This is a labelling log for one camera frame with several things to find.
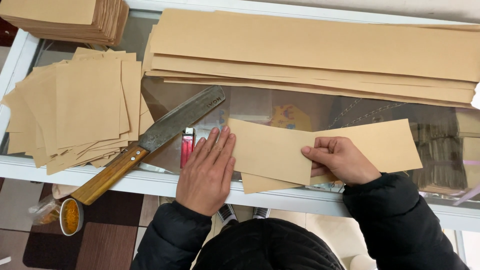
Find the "jacket sleeve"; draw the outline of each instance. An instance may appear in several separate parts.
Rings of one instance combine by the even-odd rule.
[[[468,270],[411,180],[382,173],[372,182],[347,186],[343,201],[379,270]]]
[[[145,231],[130,269],[189,270],[211,227],[211,217],[176,201],[162,204]]]

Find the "metal chain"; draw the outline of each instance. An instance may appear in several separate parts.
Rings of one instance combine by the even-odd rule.
[[[381,112],[381,111],[383,111],[383,110],[387,110],[387,109],[395,108],[395,107],[398,107],[398,106],[402,106],[402,105],[405,105],[405,104],[407,104],[407,103],[408,103],[408,102],[393,103],[393,104],[387,105],[387,106],[385,106],[385,107],[381,107],[381,108],[379,108],[379,109],[373,110],[373,111],[365,114],[364,116],[361,116],[361,117],[353,120],[352,122],[350,122],[350,123],[342,126],[342,128],[343,128],[343,127],[351,126],[351,125],[353,125],[353,124],[355,124],[355,123],[358,123],[359,121],[362,121],[363,119],[368,118],[368,117],[370,117],[370,116],[372,116],[372,115],[374,115],[374,114],[376,114],[376,113],[379,113],[379,112]]]
[[[329,130],[338,120],[340,120],[340,118],[342,116],[344,116],[349,110],[351,110],[357,103],[359,103],[361,100],[361,98],[358,98],[356,99],[352,104],[350,104],[350,106],[348,106],[345,110],[343,110],[343,112],[341,114],[339,114],[335,120],[333,120],[333,122],[327,127],[326,130]]]

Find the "sneaker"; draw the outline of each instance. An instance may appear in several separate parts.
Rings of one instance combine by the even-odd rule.
[[[254,219],[266,219],[270,215],[270,208],[253,208],[253,218]]]
[[[217,212],[220,221],[225,226],[230,220],[237,220],[237,216],[235,215],[235,211],[233,211],[233,207],[231,204],[224,204]]]

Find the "fingernail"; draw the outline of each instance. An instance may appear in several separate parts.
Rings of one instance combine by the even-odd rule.
[[[303,147],[303,148],[301,149],[301,152],[302,152],[303,154],[308,154],[308,153],[310,153],[310,147],[308,147],[308,146]]]

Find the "black jacket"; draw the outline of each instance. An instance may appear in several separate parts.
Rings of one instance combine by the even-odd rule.
[[[360,224],[380,270],[468,270],[453,252],[437,217],[417,187],[383,174],[346,187],[343,201]],[[210,232],[211,217],[177,202],[163,204],[148,226],[131,270],[188,270]],[[249,220],[202,248],[194,269],[343,269],[316,235],[288,221]]]

